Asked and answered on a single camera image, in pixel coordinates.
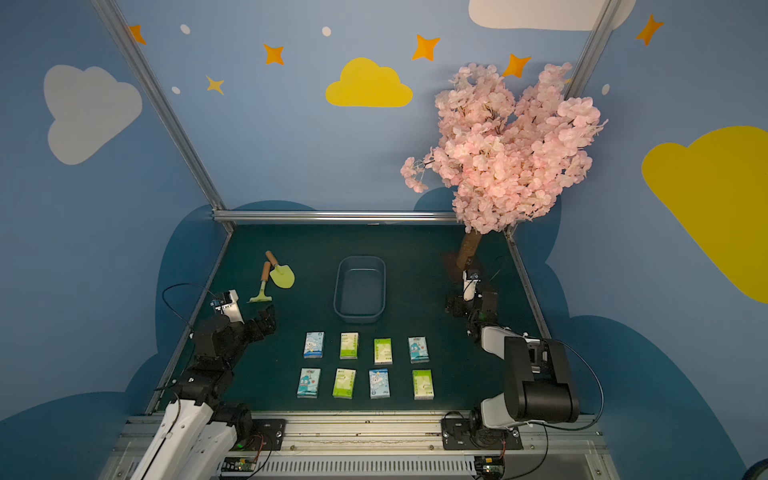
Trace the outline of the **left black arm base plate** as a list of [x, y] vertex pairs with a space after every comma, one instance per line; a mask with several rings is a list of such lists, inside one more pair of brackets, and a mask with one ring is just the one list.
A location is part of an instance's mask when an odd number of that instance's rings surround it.
[[234, 451], [280, 451], [285, 437], [287, 421], [282, 418], [256, 418], [250, 432], [233, 447]]

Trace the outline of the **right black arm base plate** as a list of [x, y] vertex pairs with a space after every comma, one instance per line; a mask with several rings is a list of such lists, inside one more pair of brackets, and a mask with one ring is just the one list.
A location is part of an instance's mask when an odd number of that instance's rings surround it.
[[440, 421], [443, 448], [459, 450], [522, 450], [518, 430], [489, 429], [475, 426], [470, 420], [446, 417]]

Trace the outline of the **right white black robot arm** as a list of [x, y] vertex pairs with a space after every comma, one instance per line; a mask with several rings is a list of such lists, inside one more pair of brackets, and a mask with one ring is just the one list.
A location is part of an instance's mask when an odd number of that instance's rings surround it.
[[511, 430], [523, 423], [575, 422], [581, 407], [565, 345], [500, 325], [497, 306], [493, 291], [471, 300], [462, 294], [446, 297], [446, 312], [465, 318], [468, 337], [503, 363], [502, 392], [472, 411], [472, 427]]

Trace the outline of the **green white tissue pack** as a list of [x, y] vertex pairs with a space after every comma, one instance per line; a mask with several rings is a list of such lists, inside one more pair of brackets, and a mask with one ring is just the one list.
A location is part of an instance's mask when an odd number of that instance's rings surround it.
[[343, 332], [340, 335], [340, 354], [341, 360], [355, 360], [358, 358], [359, 333]]

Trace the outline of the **blue plastic storage box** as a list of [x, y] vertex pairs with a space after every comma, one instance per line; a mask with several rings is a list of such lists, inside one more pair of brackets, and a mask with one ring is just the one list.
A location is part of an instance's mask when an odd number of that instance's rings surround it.
[[386, 265], [377, 256], [355, 255], [338, 266], [333, 308], [349, 324], [372, 324], [386, 306]]

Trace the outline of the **blue cartoon tissue pack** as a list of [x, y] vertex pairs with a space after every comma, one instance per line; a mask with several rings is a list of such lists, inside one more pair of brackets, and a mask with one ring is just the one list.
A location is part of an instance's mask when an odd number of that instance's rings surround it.
[[427, 341], [424, 336], [409, 337], [408, 349], [412, 364], [426, 363], [430, 360]]
[[322, 358], [325, 333], [307, 332], [304, 343], [303, 357], [305, 359]]

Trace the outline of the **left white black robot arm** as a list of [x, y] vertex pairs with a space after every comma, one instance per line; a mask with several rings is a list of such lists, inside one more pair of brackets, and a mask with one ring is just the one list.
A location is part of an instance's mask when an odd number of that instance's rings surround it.
[[275, 309], [269, 306], [247, 321], [217, 313], [192, 334], [193, 360], [168, 388], [172, 399], [134, 479], [211, 479], [232, 451], [248, 447], [256, 449], [253, 472], [264, 469], [282, 447], [285, 425], [260, 426], [246, 404], [222, 397], [249, 345], [275, 330]]

